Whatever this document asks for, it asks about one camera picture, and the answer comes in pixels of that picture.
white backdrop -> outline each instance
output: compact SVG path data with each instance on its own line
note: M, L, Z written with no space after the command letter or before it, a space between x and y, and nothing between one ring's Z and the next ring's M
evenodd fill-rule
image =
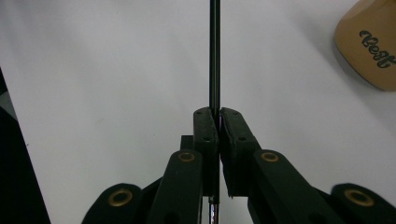
M221 105L313 186L356 183L396 204L396 94L332 40L355 3L221 2ZM208 24L209 1L0 1L0 66L52 223L163 175L208 106ZM221 223L251 223L223 183L221 197Z

table surface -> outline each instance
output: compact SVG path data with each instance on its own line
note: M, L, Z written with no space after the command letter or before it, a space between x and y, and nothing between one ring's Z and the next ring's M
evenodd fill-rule
M396 204L396 93L333 43L355 3L223 1L221 105L318 189L351 182ZM208 24L209 1L0 2L0 64L52 223L163 175L208 106ZM221 190L221 223L251 223Z

brass screw insert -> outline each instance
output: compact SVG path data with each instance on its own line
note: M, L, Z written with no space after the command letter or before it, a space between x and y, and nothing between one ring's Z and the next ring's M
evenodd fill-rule
M262 159L264 161L269 161L269 162L279 161L279 157L275 153L272 153L272 152L262 153Z
M182 152L182 153L178 154L178 158L184 162L189 162L189 161L195 160L194 154L192 154L190 152Z
M133 194L128 189L118 189L114 191L108 197L108 203L113 207L121 207L128 202L130 202L133 198Z
M372 197L358 189L346 189L344 194L350 201L363 207L371 207L375 204Z

metal rod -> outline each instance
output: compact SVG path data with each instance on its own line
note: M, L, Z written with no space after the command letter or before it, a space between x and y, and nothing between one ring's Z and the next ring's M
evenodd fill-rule
M219 131L220 0L210 0L209 107Z
M220 129L220 0L210 0L209 107L219 133ZM209 197L209 223L219 223L219 155L213 195Z

white surface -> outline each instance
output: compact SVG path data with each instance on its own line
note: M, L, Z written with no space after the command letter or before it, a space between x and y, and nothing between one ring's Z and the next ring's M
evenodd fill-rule
M396 94L332 41L355 2L223 1L221 104L313 186L356 183L396 204ZM52 223L163 174L208 105L208 23L209 1L0 1L0 65ZM246 200L222 192L221 223L251 223Z

